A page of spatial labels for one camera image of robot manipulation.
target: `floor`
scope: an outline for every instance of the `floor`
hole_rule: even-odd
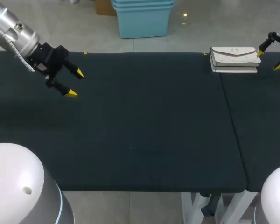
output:
[[[208,52],[211,46],[258,47],[280,32],[280,0],[176,0],[168,35],[119,38],[117,18],[94,2],[0,0],[40,34],[42,42],[83,52]],[[268,50],[280,51],[274,44]],[[65,192],[76,224],[182,224],[179,193]],[[205,219],[205,224],[214,223]]]

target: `white handbag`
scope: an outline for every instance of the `white handbag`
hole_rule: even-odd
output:
[[[211,47],[210,64],[213,72],[256,73],[261,62],[253,47]]]

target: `blue storage box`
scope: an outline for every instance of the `blue storage box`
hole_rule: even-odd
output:
[[[116,3],[126,3],[126,4],[129,4],[129,3],[149,3],[149,2],[163,2],[164,0],[113,0],[114,2]]]
[[[173,4],[162,7],[118,8],[120,37],[144,38],[166,36]]]
[[[128,7],[158,7],[158,6],[170,6],[174,0],[157,1],[157,2],[136,2],[136,3],[118,3],[112,1],[112,5],[117,8],[128,8]]]

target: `dark table surface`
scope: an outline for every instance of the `dark table surface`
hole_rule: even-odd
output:
[[[221,74],[252,192],[280,167],[279,60],[280,53],[265,53],[257,74]]]
[[[63,190],[240,192],[220,77],[202,53],[71,53],[61,97],[0,52],[0,142],[32,150]]]

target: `table leg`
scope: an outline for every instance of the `table leg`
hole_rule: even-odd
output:
[[[255,196],[256,192],[243,191],[236,193],[230,202],[226,212],[224,213],[221,220],[216,219],[219,224],[238,224],[247,210]]]
[[[208,204],[209,198],[196,193],[194,203],[192,203],[191,194],[181,193],[184,224],[201,224],[204,215],[200,209]]]

